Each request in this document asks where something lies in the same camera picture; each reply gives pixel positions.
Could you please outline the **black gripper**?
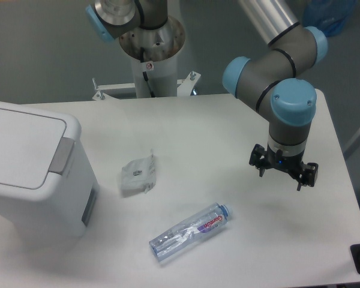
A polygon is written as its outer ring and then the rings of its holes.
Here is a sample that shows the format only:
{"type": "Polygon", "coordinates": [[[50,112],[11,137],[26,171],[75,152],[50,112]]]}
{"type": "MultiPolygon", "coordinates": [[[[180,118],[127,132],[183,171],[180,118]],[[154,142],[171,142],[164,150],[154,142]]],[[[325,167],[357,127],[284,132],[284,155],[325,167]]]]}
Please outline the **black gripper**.
{"type": "Polygon", "coordinates": [[[284,173],[289,174],[293,178],[298,178],[297,191],[300,191],[302,187],[314,187],[317,179],[317,173],[319,165],[317,163],[302,162],[302,158],[305,151],[301,153],[287,157],[277,156],[269,146],[267,146],[267,152],[263,146],[255,144],[249,160],[249,165],[254,166],[259,171],[259,176],[262,177],[265,169],[276,169],[284,173]]]}

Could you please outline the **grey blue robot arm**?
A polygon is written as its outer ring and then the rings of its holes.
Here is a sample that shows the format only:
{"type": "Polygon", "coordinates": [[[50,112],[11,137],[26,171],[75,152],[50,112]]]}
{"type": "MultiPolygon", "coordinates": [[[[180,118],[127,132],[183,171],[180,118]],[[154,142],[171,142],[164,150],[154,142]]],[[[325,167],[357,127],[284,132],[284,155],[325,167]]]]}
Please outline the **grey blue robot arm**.
{"type": "MultiPolygon", "coordinates": [[[[246,57],[226,67],[224,88],[269,123],[268,145],[255,145],[249,164],[260,173],[289,174],[299,187],[313,187],[316,163],[302,158],[316,113],[316,90],[298,79],[328,51],[322,31],[302,26],[284,1],[241,1],[242,9],[269,47],[255,61],[246,57]]],[[[118,40],[131,59],[139,98],[175,97],[177,55],[184,28],[168,14],[166,1],[95,1],[86,15],[99,37],[118,40]]]]}

